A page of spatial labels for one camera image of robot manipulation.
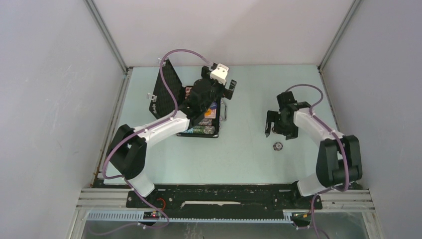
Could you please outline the blue small blind button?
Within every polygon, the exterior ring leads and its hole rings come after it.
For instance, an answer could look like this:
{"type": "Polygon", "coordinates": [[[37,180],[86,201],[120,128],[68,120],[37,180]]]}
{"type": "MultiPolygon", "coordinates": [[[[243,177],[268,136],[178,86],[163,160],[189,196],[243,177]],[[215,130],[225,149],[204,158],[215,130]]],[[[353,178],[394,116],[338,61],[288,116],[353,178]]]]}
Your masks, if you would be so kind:
{"type": "Polygon", "coordinates": [[[217,104],[216,102],[213,102],[213,103],[210,105],[209,109],[210,109],[210,110],[216,110],[216,109],[217,109],[217,107],[218,107],[218,104],[217,104]]]}

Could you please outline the poker chip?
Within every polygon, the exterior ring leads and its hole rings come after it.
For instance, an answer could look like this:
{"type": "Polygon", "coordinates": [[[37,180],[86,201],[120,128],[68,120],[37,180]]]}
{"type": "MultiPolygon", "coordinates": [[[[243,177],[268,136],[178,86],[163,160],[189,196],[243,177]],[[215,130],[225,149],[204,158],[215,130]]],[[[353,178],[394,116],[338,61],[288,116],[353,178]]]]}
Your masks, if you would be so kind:
{"type": "Polygon", "coordinates": [[[273,144],[273,149],[275,151],[281,151],[283,149],[283,144],[281,142],[276,142],[273,144]]]}

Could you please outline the red playing card deck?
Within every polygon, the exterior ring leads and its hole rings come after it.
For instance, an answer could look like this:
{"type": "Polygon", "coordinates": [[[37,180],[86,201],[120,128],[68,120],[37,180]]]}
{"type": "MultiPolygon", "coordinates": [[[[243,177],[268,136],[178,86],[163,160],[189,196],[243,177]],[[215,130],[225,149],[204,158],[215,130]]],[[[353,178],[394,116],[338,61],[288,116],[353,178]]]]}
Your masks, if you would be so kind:
{"type": "Polygon", "coordinates": [[[207,118],[207,119],[215,119],[216,113],[217,113],[217,109],[208,109],[205,112],[204,117],[207,118]]]}

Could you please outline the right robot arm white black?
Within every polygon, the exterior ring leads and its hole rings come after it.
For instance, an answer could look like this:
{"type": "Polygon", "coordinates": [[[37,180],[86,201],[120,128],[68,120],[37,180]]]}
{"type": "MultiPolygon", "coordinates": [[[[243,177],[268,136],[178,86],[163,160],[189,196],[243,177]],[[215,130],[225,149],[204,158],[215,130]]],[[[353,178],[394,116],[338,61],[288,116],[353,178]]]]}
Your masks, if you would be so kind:
{"type": "Polygon", "coordinates": [[[279,134],[286,140],[305,132],[318,147],[315,172],[294,183],[296,190],[289,200],[295,208],[304,207],[311,195],[330,189],[347,191],[350,184],[363,176],[359,139],[329,127],[316,116],[308,102],[298,102],[291,91],[277,97],[279,109],[268,111],[265,135],[279,134]]]}

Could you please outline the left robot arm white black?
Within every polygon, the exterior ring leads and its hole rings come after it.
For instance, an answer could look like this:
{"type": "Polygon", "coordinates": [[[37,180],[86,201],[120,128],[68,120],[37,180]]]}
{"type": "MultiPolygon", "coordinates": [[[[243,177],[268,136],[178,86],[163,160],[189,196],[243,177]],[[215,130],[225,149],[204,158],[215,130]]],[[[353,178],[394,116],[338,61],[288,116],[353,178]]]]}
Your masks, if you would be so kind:
{"type": "Polygon", "coordinates": [[[147,150],[198,125],[213,103],[223,97],[232,97],[237,82],[231,81],[230,87],[225,87],[228,66],[219,63],[211,68],[205,66],[204,70],[204,75],[194,82],[188,97],[171,113],[143,126],[124,124],[118,128],[111,142],[103,164],[103,178],[122,179],[139,194],[138,201],[145,207],[152,207],[157,202],[155,185],[145,170],[147,150]]]}

